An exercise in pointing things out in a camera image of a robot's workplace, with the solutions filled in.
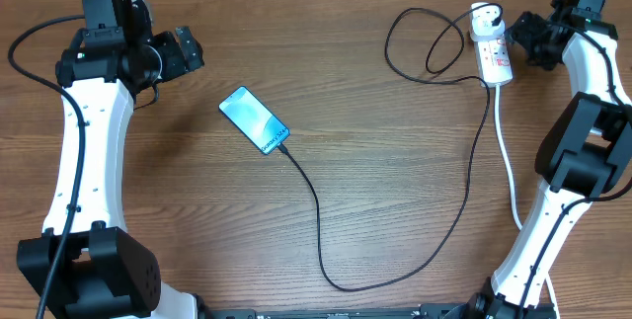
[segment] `plug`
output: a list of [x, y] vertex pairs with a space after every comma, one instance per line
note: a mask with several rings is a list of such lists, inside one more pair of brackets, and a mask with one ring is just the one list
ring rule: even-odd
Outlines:
[[[472, 4], [472, 9], [487, 4], [478, 2]], [[470, 38], [473, 41], [495, 40], [505, 32], [505, 21], [501, 10], [496, 6], [479, 8], [470, 13]]]

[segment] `blue smartphone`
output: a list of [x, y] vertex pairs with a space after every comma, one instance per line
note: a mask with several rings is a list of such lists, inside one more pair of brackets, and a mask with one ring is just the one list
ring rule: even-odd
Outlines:
[[239, 87], [219, 109], [264, 155], [268, 155], [289, 136], [289, 129], [246, 87]]

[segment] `wood grain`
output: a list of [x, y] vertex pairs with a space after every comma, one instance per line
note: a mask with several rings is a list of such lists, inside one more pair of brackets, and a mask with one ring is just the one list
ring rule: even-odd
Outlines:
[[[318, 270], [314, 203], [300, 175], [279, 152], [262, 156], [217, 106], [245, 85], [289, 125], [286, 146], [321, 198], [324, 259], [336, 282], [392, 279], [432, 253], [460, 207], [486, 101], [476, 82], [423, 86], [395, 75], [382, 54], [393, 19], [411, 6], [456, 17], [472, 1], [496, 1], [511, 23], [523, 10], [547, 14], [550, 0], [149, 1], [154, 33], [191, 26], [206, 62], [165, 84], [157, 105], [135, 113], [126, 139], [129, 233], [157, 256], [165, 281], [213, 308], [396, 307], [465, 301], [500, 265], [517, 230], [492, 120], [476, 149], [470, 201], [431, 265], [401, 283], [342, 293]], [[1, 2], [5, 49], [35, 23], [81, 11], [80, 0]], [[628, 91], [631, 12], [631, 0], [608, 0], [604, 13], [619, 31], [617, 63]], [[35, 34], [17, 59], [54, 78], [54, 63], [79, 27]], [[393, 60], [422, 73], [442, 28], [410, 16], [394, 34]], [[432, 65], [447, 61], [457, 44], [457, 34], [448, 34]], [[503, 89], [502, 116], [526, 216], [537, 147], [571, 92], [564, 68], [529, 68], [518, 49], [512, 53], [515, 79]], [[445, 75], [476, 71], [468, 44]], [[39, 236], [50, 206], [61, 103], [5, 59], [0, 85], [0, 318], [28, 318], [38, 298], [16, 267], [16, 246]], [[594, 206], [564, 246], [551, 276], [565, 318], [630, 317], [630, 200]]]

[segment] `white power cord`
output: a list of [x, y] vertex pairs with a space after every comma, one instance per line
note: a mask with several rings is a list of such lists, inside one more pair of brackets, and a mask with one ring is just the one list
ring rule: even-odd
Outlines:
[[[503, 161], [505, 161], [505, 168], [507, 169], [507, 178], [510, 184], [510, 198], [512, 200], [512, 214], [513, 221], [515, 222], [515, 226], [517, 226], [518, 230], [522, 229], [522, 223], [520, 222], [520, 218], [517, 215], [517, 202], [515, 200], [515, 184], [514, 184], [514, 172], [512, 172], [512, 165], [510, 164], [510, 158], [507, 156], [507, 149], [505, 148], [505, 142], [503, 141], [503, 132], [501, 131], [501, 85], [496, 85], [496, 95], [494, 101], [494, 125], [496, 126], [496, 136], [498, 138], [498, 145], [501, 148], [501, 154], [503, 155]], [[553, 303], [555, 308], [555, 315], [557, 315], [558, 319], [560, 316], [560, 309], [557, 305], [557, 297], [555, 296], [555, 290], [553, 289], [553, 282], [551, 281], [551, 277], [549, 274], [546, 274], [544, 277], [544, 281], [546, 282], [546, 287], [549, 290], [549, 296], [551, 297], [551, 303]]]

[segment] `tabletop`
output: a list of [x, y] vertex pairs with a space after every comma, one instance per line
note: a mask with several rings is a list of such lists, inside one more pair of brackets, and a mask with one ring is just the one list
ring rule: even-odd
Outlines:
[[[148, 1], [154, 34], [190, 26], [206, 63], [161, 85], [160, 101], [134, 113], [125, 140], [128, 232], [156, 255], [165, 282], [215, 309], [399, 307], [467, 301], [501, 264], [517, 229], [492, 118], [476, 148], [465, 211], [431, 264], [402, 282], [345, 293], [320, 273], [314, 200], [300, 174], [280, 152], [262, 155], [218, 105], [247, 86], [289, 126], [285, 145], [321, 200], [332, 279], [345, 286], [392, 279], [426, 260], [460, 208], [486, 93], [476, 81], [427, 86], [396, 75], [383, 57], [388, 28], [408, 7], [455, 18], [475, 1], [501, 3], [510, 25], [522, 11], [548, 15], [551, 0]], [[82, 12], [81, 0], [0, 0], [0, 9], [5, 50], [39, 22]], [[619, 32], [617, 63], [630, 93], [632, 0], [607, 0], [603, 16]], [[54, 80], [54, 63], [82, 24], [36, 33], [16, 59]], [[393, 61], [424, 75], [443, 28], [411, 15], [393, 36]], [[431, 66], [459, 47], [451, 31]], [[519, 48], [510, 53], [514, 79], [502, 89], [502, 120], [524, 219], [536, 191], [537, 148], [571, 90], [563, 66], [546, 72], [527, 67]], [[439, 78], [476, 73], [468, 43]], [[62, 106], [6, 59], [0, 86], [0, 318], [30, 318], [39, 298], [17, 269], [17, 243], [40, 236], [50, 207]], [[594, 205], [566, 241], [551, 270], [565, 318], [631, 317], [630, 200]]]

